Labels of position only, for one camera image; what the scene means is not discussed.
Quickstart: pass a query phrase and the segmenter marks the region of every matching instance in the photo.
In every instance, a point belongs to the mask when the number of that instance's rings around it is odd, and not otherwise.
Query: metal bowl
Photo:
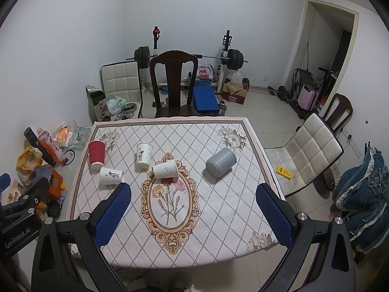
[[[137,109],[137,105],[135,103],[127,103],[123,106],[122,112],[124,113],[134,113]]]
[[[120,112],[116,118],[115,118],[115,121],[122,121],[124,119],[130,119],[134,116],[134,112],[130,112],[130,113],[127,113],[127,112]]]

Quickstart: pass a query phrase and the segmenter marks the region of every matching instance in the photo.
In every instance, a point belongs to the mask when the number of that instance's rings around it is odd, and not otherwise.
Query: blue jacket
[[[358,251],[368,253],[382,243],[389,233],[389,171],[370,143],[363,163],[341,176],[333,200],[339,210],[349,212],[345,225]]]

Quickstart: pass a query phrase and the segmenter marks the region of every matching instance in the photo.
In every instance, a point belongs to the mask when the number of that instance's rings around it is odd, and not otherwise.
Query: white leather chair
[[[123,61],[120,63],[106,64],[100,70],[101,84],[110,100],[120,96],[127,103],[135,103],[138,112],[135,111],[133,118],[140,118],[143,107],[141,93],[141,81],[137,61]]]
[[[308,186],[331,166],[344,150],[333,130],[316,114],[312,114],[283,147],[265,149],[275,171],[281,166],[292,172],[292,179],[276,174],[285,197]]]

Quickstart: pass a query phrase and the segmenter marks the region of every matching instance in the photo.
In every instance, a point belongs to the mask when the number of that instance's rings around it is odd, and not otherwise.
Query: table
[[[105,166],[124,171],[132,200],[110,242],[101,248],[112,266],[189,267],[245,256],[277,244],[256,204],[255,190],[267,182],[284,197],[246,118],[95,123],[90,139],[114,130],[120,138],[117,148],[106,154]],[[153,162],[174,158],[179,179],[156,181],[151,168],[139,169],[135,163],[139,142],[153,145]],[[226,146],[236,154],[237,164],[215,179],[207,172],[205,161]],[[89,168],[85,148],[69,195],[67,218],[91,212],[114,188],[100,185],[98,171]],[[77,247],[71,249],[77,256]]]

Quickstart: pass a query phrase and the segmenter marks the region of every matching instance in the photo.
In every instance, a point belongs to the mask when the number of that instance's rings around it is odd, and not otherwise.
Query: barbell
[[[156,57],[157,55],[150,56],[150,49],[148,46],[141,46],[135,49],[134,57],[127,58],[126,60],[136,60],[139,63],[139,69],[147,69],[150,66],[150,58]],[[194,55],[197,58],[216,58],[225,60],[225,65],[230,70],[238,70],[242,68],[243,63],[248,63],[244,60],[243,54],[237,49],[229,49],[227,57],[217,56],[205,56],[205,55]]]
[[[288,91],[286,90],[285,86],[284,85],[280,85],[278,87],[278,89],[274,89],[273,87],[270,87],[268,86],[267,88],[265,87],[260,87],[258,85],[253,85],[251,87],[252,89],[258,89],[258,90],[265,90],[265,91],[269,91],[269,93],[271,95],[275,95],[277,93],[277,97],[281,100],[281,101],[286,101],[287,100],[287,97],[289,95]]]

